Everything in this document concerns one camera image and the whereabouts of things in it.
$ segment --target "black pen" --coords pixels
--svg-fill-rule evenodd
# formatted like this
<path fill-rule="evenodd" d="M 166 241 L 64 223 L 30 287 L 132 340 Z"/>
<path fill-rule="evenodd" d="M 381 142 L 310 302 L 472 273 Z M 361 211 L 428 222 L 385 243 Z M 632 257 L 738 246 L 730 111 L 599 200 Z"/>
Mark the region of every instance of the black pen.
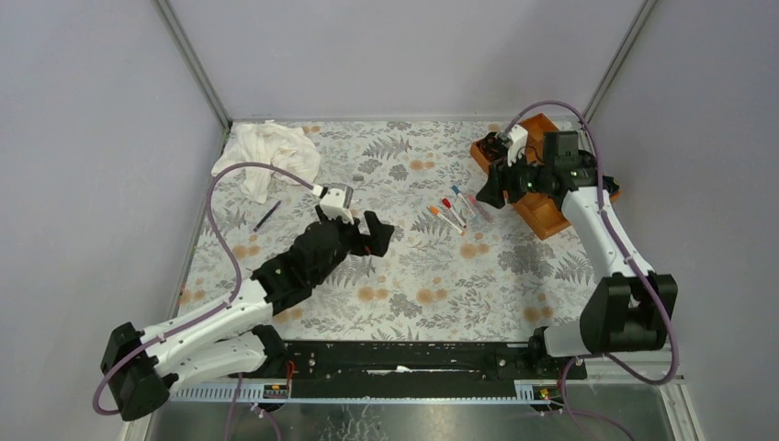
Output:
<path fill-rule="evenodd" d="M 260 220 L 260 223 L 258 223 L 257 226 L 254 227 L 252 232 L 257 232 L 257 230 L 259 230 L 260 227 L 263 226 L 265 221 L 267 221 L 267 218 L 269 218 L 270 215 L 273 214 L 274 211 L 276 211 L 276 209 L 278 208 L 279 205 L 281 205 L 281 200 L 277 201 L 277 203 L 274 204 L 273 207 L 271 207 L 270 211 L 268 211 L 267 214 L 265 216 L 263 216 L 263 218 Z"/>

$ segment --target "black linear rail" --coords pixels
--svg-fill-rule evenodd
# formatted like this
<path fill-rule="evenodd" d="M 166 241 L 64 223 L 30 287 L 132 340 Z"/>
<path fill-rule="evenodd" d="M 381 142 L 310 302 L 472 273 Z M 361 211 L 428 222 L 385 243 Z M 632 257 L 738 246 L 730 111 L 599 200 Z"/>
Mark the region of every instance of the black linear rail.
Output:
<path fill-rule="evenodd" d="M 559 378 L 567 360 L 529 367 L 525 344 L 288 341 L 293 398 L 503 398 L 517 379 Z M 398 372 L 407 368 L 415 372 Z M 283 379 L 282 368 L 272 378 Z M 245 378 L 262 378 L 244 374 Z M 585 379 L 584 365 L 569 379 Z"/>

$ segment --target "marker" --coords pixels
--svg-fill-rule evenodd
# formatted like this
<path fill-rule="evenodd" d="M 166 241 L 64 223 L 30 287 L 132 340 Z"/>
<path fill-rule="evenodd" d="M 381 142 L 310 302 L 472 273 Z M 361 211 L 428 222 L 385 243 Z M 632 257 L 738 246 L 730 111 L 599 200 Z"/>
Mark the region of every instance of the marker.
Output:
<path fill-rule="evenodd" d="M 260 227 L 262 227 L 262 226 L 263 226 L 263 224 L 265 223 L 265 221 L 267 221 L 267 218 L 269 218 L 269 217 L 270 217 L 270 215 L 271 215 L 271 214 L 273 214 L 273 212 L 274 212 L 274 211 L 276 211 L 276 209 L 278 208 L 278 206 L 279 206 L 279 205 L 281 205 L 281 200 L 277 201 L 277 202 L 276 202 L 276 204 L 274 204 L 274 206 L 273 206 L 273 207 L 271 207 L 270 211 L 268 211 L 268 212 L 265 214 L 265 216 L 263 216 L 263 218 L 260 220 L 260 222 L 259 222 L 259 223 L 257 223 L 257 226 L 256 226 L 256 227 L 254 227 L 254 228 L 252 229 L 252 231 L 253 231 L 253 232 L 257 232 L 257 230 L 259 230 L 259 229 L 260 229 Z"/>
<path fill-rule="evenodd" d="M 447 199 L 447 198 L 443 198 L 443 199 L 441 199 L 441 202 L 444 202 L 444 207 L 448 208 L 448 209 L 449 209 L 449 211 L 451 211 L 451 212 L 452 212 L 452 214 L 454 214 L 454 215 L 455 215 L 455 219 L 457 219 L 457 222 L 459 222 L 459 224 L 460 224 L 460 225 L 461 225 L 463 228 L 465 228 L 465 227 L 466 227 L 466 226 L 465 226 L 465 221 L 464 221 L 464 220 L 462 220 L 462 218 L 460 217 L 460 215 L 459 215 L 459 214 L 457 214 L 457 211 L 455 210 L 455 208 L 454 208 L 454 207 L 452 207 L 452 203 L 451 203 L 451 202 L 449 202 L 449 199 Z"/>
<path fill-rule="evenodd" d="M 481 216 L 484 216 L 484 219 L 487 222 L 492 222 L 492 216 L 490 216 L 490 213 L 488 213 L 486 209 L 479 205 L 479 202 L 476 200 L 476 198 L 474 198 L 473 195 L 470 195 L 470 201 L 473 203 L 473 206 L 476 207 L 479 213 L 481 213 Z"/>
<path fill-rule="evenodd" d="M 462 201 L 463 205 L 470 213 L 470 216 L 476 218 L 476 212 L 470 207 L 470 204 L 468 204 L 468 201 L 465 199 L 465 196 L 463 196 L 463 194 L 460 193 L 460 189 L 457 188 L 457 186 L 452 186 L 452 189 L 455 190 L 455 194 L 457 195 L 457 198 Z"/>
<path fill-rule="evenodd" d="M 438 209 L 436 207 L 430 206 L 430 212 L 433 213 L 435 216 L 438 217 L 438 219 L 443 220 L 444 222 L 448 223 L 450 227 L 454 228 L 456 232 L 459 232 L 461 236 L 465 235 L 465 232 L 460 230 L 460 227 L 455 225 L 455 223 L 451 220 L 449 220 L 446 216 L 438 212 Z"/>

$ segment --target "metal corner post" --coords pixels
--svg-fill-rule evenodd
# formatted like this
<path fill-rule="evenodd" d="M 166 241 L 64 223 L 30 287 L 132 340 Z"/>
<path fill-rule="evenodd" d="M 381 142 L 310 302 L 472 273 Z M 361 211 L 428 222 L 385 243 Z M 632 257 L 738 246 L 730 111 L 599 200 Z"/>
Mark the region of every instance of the metal corner post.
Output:
<path fill-rule="evenodd" d="M 614 58 L 609 63 L 608 69 L 604 73 L 601 82 L 598 84 L 598 88 L 595 89 L 593 98 L 587 103 L 587 107 L 584 109 L 584 118 L 587 121 L 592 121 L 595 113 L 598 111 L 598 107 L 604 100 L 604 97 L 608 90 L 611 88 L 619 70 L 622 69 L 622 65 L 625 63 L 627 55 L 630 50 L 633 49 L 633 45 L 636 43 L 638 36 L 643 30 L 644 25 L 647 24 L 647 20 L 654 11 L 655 6 L 660 0 L 643 0 L 641 7 L 638 9 L 636 16 L 633 18 L 633 22 L 630 23 L 630 27 L 627 29 L 625 37 L 622 39 L 622 43 L 619 44 L 619 49 L 616 50 Z"/>
<path fill-rule="evenodd" d="M 209 106 L 214 112 L 214 116 L 220 122 L 222 128 L 228 130 L 230 128 L 230 118 L 227 115 L 227 110 L 225 110 L 216 90 L 214 90 L 213 84 L 206 75 L 206 71 L 203 69 L 203 65 L 200 63 L 198 55 L 195 54 L 195 50 L 192 49 L 192 44 L 186 37 L 184 28 L 182 28 L 181 23 L 178 21 L 178 17 L 176 16 L 173 7 L 168 0 L 152 0 L 152 3 L 157 7 L 160 18 L 170 31 L 171 39 L 173 39 L 175 46 L 181 52 L 186 66 L 195 77 L 195 81 L 198 83 L 200 90 L 209 102 Z"/>

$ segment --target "red cap marker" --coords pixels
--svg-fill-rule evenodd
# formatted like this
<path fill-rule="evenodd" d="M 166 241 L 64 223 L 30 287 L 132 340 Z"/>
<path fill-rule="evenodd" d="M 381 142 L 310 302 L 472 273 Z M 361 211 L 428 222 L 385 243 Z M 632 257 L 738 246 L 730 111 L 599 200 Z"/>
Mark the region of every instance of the red cap marker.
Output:
<path fill-rule="evenodd" d="M 459 214 L 457 214 L 457 211 L 455 210 L 454 207 L 452 207 L 452 203 L 449 202 L 449 199 L 444 198 L 442 200 L 442 202 L 444 202 L 444 206 L 447 207 L 449 209 L 449 211 L 451 211 L 452 214 L 455 215 L 455 219 L 457 219 L 457 222 L 459 222 L 459 224 L 462 225 L 463 228 L 465 228 L 465 221 L 462 220 L 462 218 L 460 218 Z"/>

